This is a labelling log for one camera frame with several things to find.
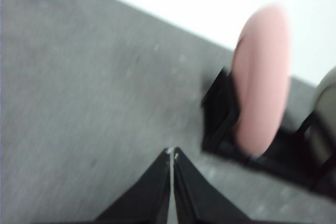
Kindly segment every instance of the gray carpet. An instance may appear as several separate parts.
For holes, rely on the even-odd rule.
[[[252,218],[334,223],[332,201],[201,153],[232,52],[116,0],[2,0],[1,28],[2,223],[93,219],[167,146]],[[293,80],[287,126],[312,94]]]

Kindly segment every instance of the black bracket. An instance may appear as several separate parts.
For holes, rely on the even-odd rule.
[[[204,112],[204,138],[202,149],[232,158],[254,169],[264,170],[280,178],[307,187],[317,193],[336,198],[335,184],[328,179],[336,168],[336,146],[330,130],[316,112],[312,112],[296,132],[280,128],[266,152],[252,158],[239,150],[232,133],[239,117],[236,91],[230,74],[223,69],[202,100]],[[318,166],[307,143],[306,131],[314,125],[333,155]]]

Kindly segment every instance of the carpeted floor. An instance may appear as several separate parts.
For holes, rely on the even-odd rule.
[[[2,0],[1,20],[2,223],[93,219],[167,146],[252,218],[334,223],[331,200],[201,153],[232,52],[116,0]],[[313,91],[293,80],[287,126]]]

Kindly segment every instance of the floor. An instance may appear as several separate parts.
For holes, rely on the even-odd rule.
[[[200,151],[231,51],[116,0],[2,0],[1,39],[3,223],[93,219],[170,146],[251,218],[334,223],[331,200]],[[313,92],[293,79],[286,127]]]

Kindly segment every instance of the white wall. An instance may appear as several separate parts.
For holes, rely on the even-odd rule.
[[[292,74],[318,84],[336,65],[336,0],[122,0],[230,49],[259,7],[280,2],[291,20]]]

